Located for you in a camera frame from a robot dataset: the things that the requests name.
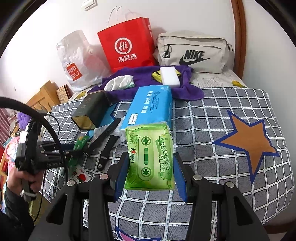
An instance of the qr code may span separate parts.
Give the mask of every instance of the qr code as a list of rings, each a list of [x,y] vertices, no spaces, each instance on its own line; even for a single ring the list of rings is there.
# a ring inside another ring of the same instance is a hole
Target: qr code
[[[137,142],[139,135],[130,135],[130,142]]]

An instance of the tissue pack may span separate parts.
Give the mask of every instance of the tissue pack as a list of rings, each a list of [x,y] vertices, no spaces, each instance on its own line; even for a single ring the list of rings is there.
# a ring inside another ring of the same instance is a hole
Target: tissue pack
[[[122,123],[128,126],[144,125],[165,121],[171,128],[172,93],[168,85],[140,87]]]
[[[173,190],[173,140],[165,122],[126,128],[130,168],[125,189]]]

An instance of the orange star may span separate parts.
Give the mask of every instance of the orange star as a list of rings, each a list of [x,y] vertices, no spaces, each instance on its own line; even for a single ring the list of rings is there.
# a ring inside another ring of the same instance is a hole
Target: orange star
[[[214,141],[213,144],[246,152],[253,183],[263,156],[279,156],[279,154],[266,136],[264,120],[249,125],[230,111],[228,114],[234,131]]]

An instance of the light switch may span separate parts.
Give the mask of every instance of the light switch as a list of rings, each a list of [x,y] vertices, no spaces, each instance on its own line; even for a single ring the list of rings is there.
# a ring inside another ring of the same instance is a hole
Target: light switch
[[[93,7],[97,6],[97,2],[96,0],[86,0],[85,2],[83,2],[83,4],[81,5],[82,9],[84,11],[88,11],[90,9],[92,9]]]

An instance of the black sleeve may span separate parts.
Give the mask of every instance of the black sleeve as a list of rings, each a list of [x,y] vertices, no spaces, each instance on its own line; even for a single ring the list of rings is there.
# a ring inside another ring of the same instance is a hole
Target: black sleeve
[[[5,212],[0,212],[0,229],[5,240],[27,241],[34,229],[34,222],[29,215],[29,204],[22,197],[6,187]]]

